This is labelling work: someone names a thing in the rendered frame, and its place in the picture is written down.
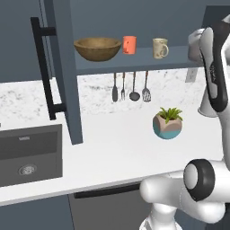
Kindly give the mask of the grey dishwasher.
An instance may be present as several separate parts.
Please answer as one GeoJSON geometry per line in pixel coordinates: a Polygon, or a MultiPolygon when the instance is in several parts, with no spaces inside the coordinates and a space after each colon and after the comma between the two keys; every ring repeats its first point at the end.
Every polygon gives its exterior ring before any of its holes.
{"type": "Polygon", "coordinates": [[[151,210],[139,190],[85,199],[74,194],[68,200],[75,230],[138,230],[151,210]]]}

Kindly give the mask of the beige patterned mug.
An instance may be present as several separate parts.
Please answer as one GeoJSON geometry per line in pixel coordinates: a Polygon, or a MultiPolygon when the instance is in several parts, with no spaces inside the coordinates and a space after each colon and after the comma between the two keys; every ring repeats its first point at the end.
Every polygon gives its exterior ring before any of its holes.
{"type": "Polygon", "coordinates": [[[168,40],[163,38],[153,39],[153,58],[162,59],[169,54],[168,40]]]}

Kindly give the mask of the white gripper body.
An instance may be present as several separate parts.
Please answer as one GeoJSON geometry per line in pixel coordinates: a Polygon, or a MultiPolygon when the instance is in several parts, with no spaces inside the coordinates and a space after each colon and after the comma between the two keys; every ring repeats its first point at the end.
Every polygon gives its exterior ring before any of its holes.
{"type": "Polygon", "coordinates": [[[198,112],[202,116],[205,116],[208,118],[216,118],[217,117],[217,113],[214,111],[214,109],[210,105],[207,89],[204,90],[202,101],[201,101],[201,104],[198,108],[198,112]]]}

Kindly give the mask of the white wall outlet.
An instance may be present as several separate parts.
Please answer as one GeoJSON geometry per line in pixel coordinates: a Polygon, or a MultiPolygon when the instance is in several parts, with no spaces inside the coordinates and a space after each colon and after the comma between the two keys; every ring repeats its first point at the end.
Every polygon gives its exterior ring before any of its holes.
{"type": "Polygon", "coordinates": [[[198,69],[196,67],[189,68],[186,74],[186,83],[194,83],[196,81],[198,69]]]}

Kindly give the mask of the blue-grey wall cabinet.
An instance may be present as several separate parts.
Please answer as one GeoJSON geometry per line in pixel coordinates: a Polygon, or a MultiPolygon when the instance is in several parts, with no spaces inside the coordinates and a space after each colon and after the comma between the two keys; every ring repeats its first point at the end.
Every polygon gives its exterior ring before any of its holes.
{"type": "Polygon", "coordinates": [[[135,55],[118,53],[109,61],[75,56],[79,75],[192,67],[188,36],[202,24],[206,0],[70,0],[74,38],[137,37],[135,55]],[[167,39],[169,54],[153,58],[153,39],[167,39]]]}

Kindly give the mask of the dark grey sink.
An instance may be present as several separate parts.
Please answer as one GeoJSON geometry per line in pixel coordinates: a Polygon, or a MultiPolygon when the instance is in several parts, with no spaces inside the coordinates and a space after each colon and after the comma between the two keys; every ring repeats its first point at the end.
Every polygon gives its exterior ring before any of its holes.
{"type": "Polygon", "coordinates": [[[0,187],[62,174],[61,124],[0,131],[0,187]]]}

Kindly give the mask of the hanging dark spatula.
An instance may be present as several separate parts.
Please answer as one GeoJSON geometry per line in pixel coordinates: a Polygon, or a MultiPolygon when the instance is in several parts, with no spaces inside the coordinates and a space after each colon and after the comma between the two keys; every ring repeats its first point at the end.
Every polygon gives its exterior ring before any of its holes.
{"type": "Polygon", "coordinates": [[[112,100],[114,102],[116,102],[118,100],[118,88],[116,85],[116,80],[117,80],[116,73],[114,73],[114,75],[113,75],[113,87],[112,87],[112,100]]]}

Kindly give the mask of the orange cup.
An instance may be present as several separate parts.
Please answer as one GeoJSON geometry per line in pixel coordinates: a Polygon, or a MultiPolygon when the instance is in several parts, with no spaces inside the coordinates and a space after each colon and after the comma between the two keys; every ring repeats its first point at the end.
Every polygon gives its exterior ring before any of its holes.
{"type": "Polygon", "coordinates": [[[122,53],[127,55],[135,55],[137,51],[137,37],[124,36],[122,44],[122,53]]]}

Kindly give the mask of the hanging dark ladle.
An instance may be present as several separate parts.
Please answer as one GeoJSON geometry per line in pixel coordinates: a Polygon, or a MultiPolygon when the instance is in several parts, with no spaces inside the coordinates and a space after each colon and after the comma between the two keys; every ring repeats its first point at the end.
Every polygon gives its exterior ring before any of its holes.
{"type": "MultiPolygon", "coordinates": [[[[133,83],[136,82],[136,73],[133,73],[133,83]]],[[[135,86],[132,85],[132,92],[129,94],[129,99],[133,102],[138,101],[140,98],[140,94],[135,91],[135,86]]]]}

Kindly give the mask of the brown wooden bowl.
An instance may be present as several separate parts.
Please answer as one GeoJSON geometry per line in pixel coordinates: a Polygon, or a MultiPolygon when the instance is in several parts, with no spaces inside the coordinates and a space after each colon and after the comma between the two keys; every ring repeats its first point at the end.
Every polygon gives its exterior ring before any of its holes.
{"type": "Polygon", "coordinates": [[[121,47],[121,41],[113,38],[84,38],[74,41],[79,55],[92,62],[108,61],[114,58],[121,47]]]}

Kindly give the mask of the hanging slotted turner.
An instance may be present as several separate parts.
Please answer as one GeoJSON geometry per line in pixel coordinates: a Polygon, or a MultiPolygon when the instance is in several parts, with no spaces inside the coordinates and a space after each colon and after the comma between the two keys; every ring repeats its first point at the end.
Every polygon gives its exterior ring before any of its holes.
{"type": "Polygon", "coordinates": [[[142,90],[142,99],[144,102],[151,102],[151,93],[147,88],[147,79],[145,79],[145,86],[144,89],[142,90]]]}

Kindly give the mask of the closed blue-grey cabinet door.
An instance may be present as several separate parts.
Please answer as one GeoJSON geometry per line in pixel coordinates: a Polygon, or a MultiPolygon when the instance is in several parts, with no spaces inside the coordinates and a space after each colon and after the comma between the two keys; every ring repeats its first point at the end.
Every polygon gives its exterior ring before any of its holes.
{"type": "Polygon", "coordinates": [[[44,26],[42,0],[0,0],[0,83],[41,79],[31,17],[44,26]]]}

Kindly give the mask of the open blue-grey cabinet door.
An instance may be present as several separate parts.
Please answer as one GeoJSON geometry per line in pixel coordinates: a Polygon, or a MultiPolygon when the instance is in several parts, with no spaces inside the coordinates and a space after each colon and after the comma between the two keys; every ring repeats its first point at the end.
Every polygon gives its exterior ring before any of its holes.
{"type": "Polygon", "coordinates": [[[44,0],[47,24],[56,29],[50,36],[50,46],[57,87],[66,105],[66,124],[73,145],[83,142],[81,113],[75,67],[75,48],[70,12],[70,0],[44,0]]]}

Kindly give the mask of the dark blue-grey cabinet door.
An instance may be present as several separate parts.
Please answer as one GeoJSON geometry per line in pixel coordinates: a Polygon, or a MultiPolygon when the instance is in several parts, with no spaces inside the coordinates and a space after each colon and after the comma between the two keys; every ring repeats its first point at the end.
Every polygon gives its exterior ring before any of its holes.
{"type": "Polygon", "coordinates": [[[202,28],[221,21],[229,14],[230,5],[208,5],[204,13],[202,28]]]}

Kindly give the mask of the blue-grey base cabinet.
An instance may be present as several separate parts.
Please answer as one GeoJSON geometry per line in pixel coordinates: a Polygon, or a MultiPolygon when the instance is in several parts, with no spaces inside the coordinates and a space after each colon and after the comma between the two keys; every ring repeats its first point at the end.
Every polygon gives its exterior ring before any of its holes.
{"type": "Polygon", "coordinates": [[[0,230],[75,230],[67,195],[0,207],[0,230]]]}

